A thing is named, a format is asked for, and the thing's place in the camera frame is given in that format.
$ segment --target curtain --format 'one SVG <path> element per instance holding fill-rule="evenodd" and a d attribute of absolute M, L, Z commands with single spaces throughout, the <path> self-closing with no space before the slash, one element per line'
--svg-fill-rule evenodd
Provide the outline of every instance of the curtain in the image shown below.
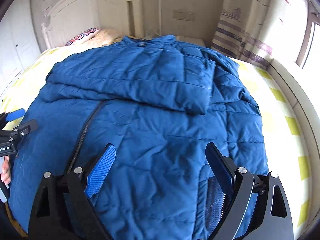
<path fill-rule="evenodd" d="M 307 16 L 307 0 L 224 0 L 212 49 L 262 68 L 277 55 L 295 61 Z"/>

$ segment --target white headboard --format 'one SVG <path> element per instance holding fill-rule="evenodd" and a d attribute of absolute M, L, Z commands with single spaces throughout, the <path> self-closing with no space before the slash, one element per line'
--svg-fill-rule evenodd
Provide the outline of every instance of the white headboard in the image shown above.
<path fill-rule="evenodd" d="M 112 28 L 120 35 L 144 37 L 141 0 L 60 0 L 42 24 L 48 49 L 63 46 L 74 36 L 93 27 Z"/>

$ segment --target human hand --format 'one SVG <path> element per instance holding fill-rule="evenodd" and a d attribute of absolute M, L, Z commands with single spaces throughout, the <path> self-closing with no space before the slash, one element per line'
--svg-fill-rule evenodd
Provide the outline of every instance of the human hand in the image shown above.
<path fill-rule="evenodd" d="M 8 185 L 11 182 L 11 171 L 10 171 L 10 156 L 4 157 L 4 161 L 1 167 L 1 181 Z"/>

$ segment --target blue jacket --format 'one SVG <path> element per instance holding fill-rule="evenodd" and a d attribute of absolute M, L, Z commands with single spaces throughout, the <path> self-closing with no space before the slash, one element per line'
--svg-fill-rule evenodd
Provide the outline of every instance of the blue jacket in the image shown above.
<path fill-rule="evenodd" d="M 107 143 L 116 160 L 93 204 L 117 239 L 206 239 L 220 218 L 222 192 L 205 158 L 214 142 L 252 173 L 268 172 L 258 105 L 238 65 L 211 49 L 124 37 L 54 65 L 24 122 L 39 129 L 19 145 L 9 205 L 28 230 L 46 171 L 59 175 L 88 117 L 97 111 L 76 161 Z M 239 234 L 250 221 L 254 203 Z"/>

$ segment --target wall socket panel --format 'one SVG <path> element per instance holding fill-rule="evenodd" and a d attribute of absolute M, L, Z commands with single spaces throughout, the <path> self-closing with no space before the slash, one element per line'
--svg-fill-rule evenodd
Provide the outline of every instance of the wall socket panel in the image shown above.
<path fill-rule="evenodd" d="M 188 12 L 188 11 L 173 11 L 173 19 L 176 20 L 184 20 L 184 21 L 194 21 L 195 15 L 194 12 Z"/>

